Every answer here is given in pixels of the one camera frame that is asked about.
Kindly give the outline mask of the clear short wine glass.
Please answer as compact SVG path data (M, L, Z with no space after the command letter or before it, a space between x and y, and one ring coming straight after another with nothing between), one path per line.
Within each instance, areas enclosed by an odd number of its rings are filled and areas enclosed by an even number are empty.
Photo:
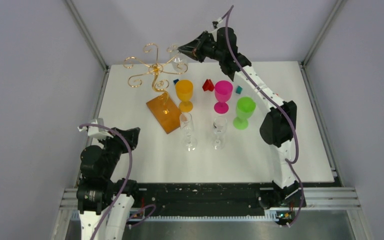
M176 73L183 74L188 70L188 58L186 55L174 52L171 58L171 64Z

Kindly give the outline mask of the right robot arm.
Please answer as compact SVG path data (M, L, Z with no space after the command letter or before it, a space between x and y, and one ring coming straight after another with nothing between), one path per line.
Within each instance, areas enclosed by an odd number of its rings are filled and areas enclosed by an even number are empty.
M217 61L231 81L253 94L254 105L265 114L259 134L273 152L273 190L262 206L266 209L302 207L305 202L303 183L293 168L299 157L296 103L283 100L258 76L251 61L239 52L237 36L231 27L204 31L191 42L179 46L178 51L200 63L207 58Z

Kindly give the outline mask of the green plastic goblet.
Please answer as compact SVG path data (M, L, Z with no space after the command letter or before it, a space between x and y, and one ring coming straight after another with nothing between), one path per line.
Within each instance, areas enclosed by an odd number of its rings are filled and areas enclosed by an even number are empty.
M253 115L256 106L251 97L239 98L236 103L236 117L233 120L233 126L238 130L246 129L249 125L248 119Z

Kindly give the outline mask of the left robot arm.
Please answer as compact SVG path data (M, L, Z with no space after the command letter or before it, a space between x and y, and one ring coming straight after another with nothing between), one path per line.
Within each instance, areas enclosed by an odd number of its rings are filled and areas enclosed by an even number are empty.
M139 127L105 132L99 145L87 146L80 154L81 178L76 192L83 240L120 240L131 208L140 202L137 181L111 177L121 155L133 151L139 142Z

